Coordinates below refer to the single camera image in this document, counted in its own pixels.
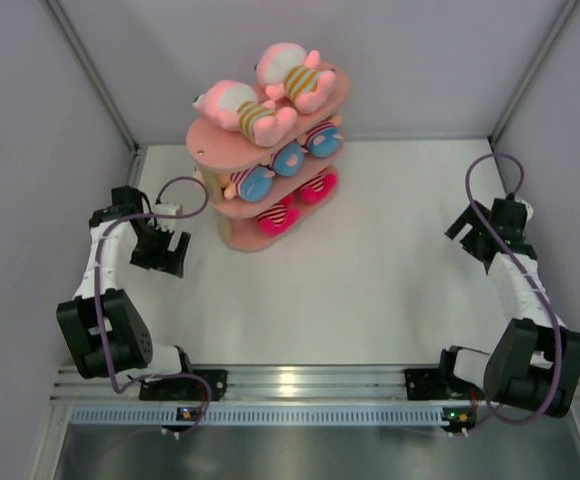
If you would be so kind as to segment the white glasses plush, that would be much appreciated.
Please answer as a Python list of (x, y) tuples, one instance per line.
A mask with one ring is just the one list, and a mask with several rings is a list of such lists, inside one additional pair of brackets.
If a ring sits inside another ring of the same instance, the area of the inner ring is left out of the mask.
[(298, 188), (297, 195), (305, 204), (317, 204), (338, 185), (338, 179), (335, 171), (319, 172)]
[(257, 216), (259, 230), (270, 237), (276, 237), (294, 226), (300, 212), (294, 205), (294, 196), (288, 195)]

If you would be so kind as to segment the large pink frog plush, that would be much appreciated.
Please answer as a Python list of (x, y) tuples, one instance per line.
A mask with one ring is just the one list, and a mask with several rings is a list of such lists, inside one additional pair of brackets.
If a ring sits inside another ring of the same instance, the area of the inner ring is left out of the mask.
[(223, 130), (239, 132), (259, 147), (272, 147), (296, 125), (292, 107), (276, 108), (274, 100), (261, 102), (248, 84), (221, 80), (193, 101), (193, 108)]

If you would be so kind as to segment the orange-head blue-body plush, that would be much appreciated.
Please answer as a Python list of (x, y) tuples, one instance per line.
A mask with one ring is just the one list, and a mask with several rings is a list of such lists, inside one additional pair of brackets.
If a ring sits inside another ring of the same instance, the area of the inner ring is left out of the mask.
[(300, 135), (297, 142), (313, 157), (329, 157), (344, 140), (340, 131), (341, 124), (342, 117), (339, 114), (331, 115)]

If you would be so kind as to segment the small pink frog plush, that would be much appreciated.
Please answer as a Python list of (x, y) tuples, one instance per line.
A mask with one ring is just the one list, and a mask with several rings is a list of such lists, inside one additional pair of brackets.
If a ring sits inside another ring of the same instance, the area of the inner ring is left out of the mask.
[(331, 70), (320, 70), (318, 50), (296, 43), (269, 46), (256, 63), (259, 86), (273, 101), (287, 99), (301, 114), (312, 114), (326, 103), (336, 82)]

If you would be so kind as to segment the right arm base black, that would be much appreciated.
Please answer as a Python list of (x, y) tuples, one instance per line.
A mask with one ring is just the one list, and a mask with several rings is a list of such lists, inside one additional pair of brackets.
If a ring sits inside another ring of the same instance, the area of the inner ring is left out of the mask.
[(404, 370), (407, 398), (410, 401), (470, 400), (474, 386), (442, 369)]

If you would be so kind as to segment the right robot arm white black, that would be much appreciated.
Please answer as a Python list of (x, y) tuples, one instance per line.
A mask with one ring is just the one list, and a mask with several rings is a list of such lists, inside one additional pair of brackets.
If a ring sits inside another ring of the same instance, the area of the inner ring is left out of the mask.
[(473, 201), (447, 230), (483, 265), (508, 324), (490, 353), (445, 350), (436, 382), (450, 397), (473, 385), (489, 401), (560, 418), (580, 379), (580, 333), (554, 312), (539, 278), (538, 256), (525, 238), (531, 213), (512, 195), (491, 207)]

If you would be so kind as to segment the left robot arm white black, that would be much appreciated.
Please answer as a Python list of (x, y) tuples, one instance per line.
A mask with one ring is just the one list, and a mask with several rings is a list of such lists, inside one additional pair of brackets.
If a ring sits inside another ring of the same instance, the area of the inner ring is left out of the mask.
[(181, 278), (191, 235), (183, 232), (176, 248), (175, 215), (182, 207), (156, 202), (150, 207), (140, 190), (117, 187), (112, 204), (89, 220), (91, 248), (81, 284), (73, 298), (58, 305), (56, 318), (79, 374), (106, 378), (108, 367), (101, 340), (103, 319), (116, 373), (162, 375), (161, 386), (174, 399), (189, 397), (196, 376), (188, 355), (178, 346), (153, 340), (147, 324), (124, 289), (131, 266)]

